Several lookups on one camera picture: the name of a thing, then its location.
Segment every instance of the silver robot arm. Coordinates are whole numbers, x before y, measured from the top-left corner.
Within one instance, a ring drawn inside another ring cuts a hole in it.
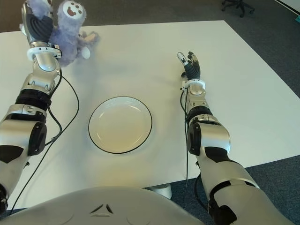
[[[187,95],[187,149],[195,155],[207,196],[208,211],[217,225],[293,224],[272,204],[249,173],[228,157],[228,131],[210,111],[205,100],[205,83],[200,80],[196,56],[178,58],[188,81],[182,85]]]
[[[55,57],[60,54],[48,44],[53,29],[52,18],[37,19],[25,3],[22,7],[24,30],[30,45],[28,57],[33,72],[27,76],[14,105],[0,122],[0,213],[8,206],[30,156],[45,147],[47,109],[55,90],[54,79],[60,74]]]

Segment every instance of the black cable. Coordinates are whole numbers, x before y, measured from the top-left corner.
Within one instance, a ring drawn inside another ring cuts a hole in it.
[[[194,183],[194,194],[195,194],[196,200],[199,202],[199,204],[200,204],[206,211],[208,211],[207,206],[201,201],[201,199],[199,198],[199,195],[198,195],[197,185],[198,185],[198,181],[199,181],[200,177],[201,177],[201,173],[198,175],[198,177],[197,177],[196,180],[195,180],[195,183]]]
[[[51,141],[49,141],[48,143],[46,143],[45,146],[47,146],[47,145],[53,143],[57,138],[59,138],[59,136],[60,136],[61,133],[62,133],[62,127],[61,127],[61,124],[60,124],[59,121],[56,119],[56,117],[53,115],[53,113],[52,113],[52,111],[51,111],[51,109],[50,109],[50,106],[48,106],[48,112],[49,112],[50,116],[52,117],[52,119],[56,122],[56,124],[57,124],[57,126],[59,127],[60,131],[58,132],[58,134],[57,134],[55,137],[53,137],[53,138],[51,139]]]
[[[62,71],[61,71],[61,68],[60,68],[60,79],[58,80],[58,83],[57,85],[54,87],[53,91],[50,93],[49,97],[51,98],[53,96],[53,94],[55,93],[56,89],[59,87],[60,85],[60,82],[61,82],[61,79],[62,79]]]
[[[180,96],[180,105],[181,105],[182,110],[184,111],[185,116],[188,116],[187,112],[184,110],[184,107],[182,105],[182,96],[183,96],[183,93],[184,93],[184,91],[181,93],[181,96]]]
[[[186,120],[187,120],[187,100],[188,100],[188,89],[187,89],[187,93],[186,93],[186,100],[185,100],[185,104],[184,104],[184,133],[185,133],[185,137],[186,137],[186,147],[187,147],[187,142],[188,142],[188,134],[187,134],[187,130],[188,130],[188,125],[186,124]],[[183,208],[185,208],[185,199],[186,199],[186,194],[187,194],[187,188],[188,188],[188,148],[187,148],[187,161],[186,161],[186,186],[184,188],[184,193],[183,193]]]
[[[53,96],[53,94],[55,93],[55,91],[57,90],[57,88],[58,88],[59,85],[60,85],[60,82],[61,82],[61,79],[62,79],[62,70],[61,70],[61,69],[60,69],[60,74],[59,74],[59,76],[60,76],[60,79],[58,80],[58,83],[57,83],[57,85],[54,87],[53,91],[50,93],[50,95],[49,95],[50,98]],[[49,144],[51,144],[51,143],[52,143],[55,139],[57,139],[57,138],[60,136],[60,134],[61,134],[61,124],[60,124],[60,123],[58,122],[58,120],[54,117],[54,115],[52,114],[52,112],[51,112],[49,106],[48,106],[48,111],[49,111],[51,117],[53,118],[53,120],[56,122],[57,126],[60,128],[60,131],[59,131],[59,133],[58,133],[55,137],[51,138],[51,140],[50,140],[49,142],[47,142],[47,143],[45,144],[45,146],[48,146]]]
[[[72,118],[72,120],[67,124],[67,126],[66,126],[66,127],[62,130],[62,132],[60,133],[60,135],[62,135],[62,134],[64,133],[64,131],[70,126],[70,124],[73,122],[73,120],[74,120],[74,119],[76,118],[76,116],[78,115],[78,112],[79,112],[79,98],[78,98],[78,95],[77,95],[75,89],[74,89],[73,86],[70,84],[70,82],[69,82],[65,77],[63,77],[62,75],[60,75],[60,76],[61,76],[61,77],[62,77],[62,78],[70,85],[70,87],[72,88],[72,90],[73,90],[73,92],[74,92],[74,94],[75,94],[75,96],[76,96],[76,100],[77,100],[77,111],[76,111],[74,117]],[[13,212],[13,210],[14,210],[14,208],[15,208],[15,205],[17,204],[19,198],[21,197],[21,194],[23,193],[23,191],[25,190],[25,188],[26,188],[27,185],[29,184],[31,178],[34,176],[34,174],[35,174],[36,171],[38,170],[38,168],[39,168],[39,166],[41,165],[41,163],[43,162],[43,160],[44,160],[45,156],[47,155],[49,149],[50,149],[51,146],[55,143],[55,141],[60,137],[60,135],[59,135],[56,139],[53,139],[53,141],[51,142],[51,144],[50,144],[50,146],[48,147],[47,151],[46,151],[45,154],[43,155],[41,161],[38,163],[36,169],[34,170],[34,172],[32,173],[32,175],[30,176],[30,178],[28,179],[28,181],[26,182],[26,184],[25,184],[24,187],[22,188],[21,192],[19,193],[19,195],[18,195],[18,197],[17,197],[17,199],[16,199],[16,201],[15,201],[15,203],[14,203],[12,209],[10,210],[9,215],[12,214],[12,212]]]

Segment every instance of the robotic hand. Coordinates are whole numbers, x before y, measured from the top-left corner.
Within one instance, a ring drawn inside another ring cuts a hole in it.
[[[186,99],[187,149],[195,155],[208,201],[208,212],[217,225],[293,224],[272,204],[248,172],[228,157],[228,131],[210,111],[205,83],[200,80],[196,56],[178,58],[188,79],[182,85]]]
[[[53,29],[52,18],[36,18],[25,3],[23,27],[30,45],[27,52],[33,72],[27,76],[14,105],[0,122],[0,213],[8,206],[22,170],[30,156],[45,147],[47,109],[55,90],[54,79],[60,74],[56,59],[60,52],[48,44]]]

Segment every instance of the purple plush toy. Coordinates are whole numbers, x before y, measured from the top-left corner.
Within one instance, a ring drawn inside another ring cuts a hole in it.
[[[52,14],[51,0],[27,0],[27,3],[39,19]],[[79,34],[86,18],[83,6],[72,0],[65,0],[60,4],[57,15],[58,26],[53,28],[49,41],[53,45],[59,45],[62,51],[60,66],[66,67],[76,58],[88,59],[91,49],[99,41],[99,35],[95,32],[89,35],[85,32]]]

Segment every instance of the floor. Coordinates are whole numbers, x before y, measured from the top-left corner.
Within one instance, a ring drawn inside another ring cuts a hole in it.
[[[0,0],[0,32],[18,30],[23,2],[14,0],[12,5],[11,1]],[[60,2],[55,1],[54,8]],[[234,7],[221,12],[221,0],[80,1],[88,12],[85,26],[225,20],[300,97],[300,23],[295,21],[296,15],[274,0],[245,2],[255,7],[255,13],[241,19],[240,10]],[[247,169],[275,206],[295,224],[300,224],[298,165],[300,156]],[[205,224],[213,224],[193,196],[193,183],[189,180],[185,209]],[[172,184],[172,200],[181,206],[184,186],[184,181]],[[200,197],[205,200],[203,191]]]

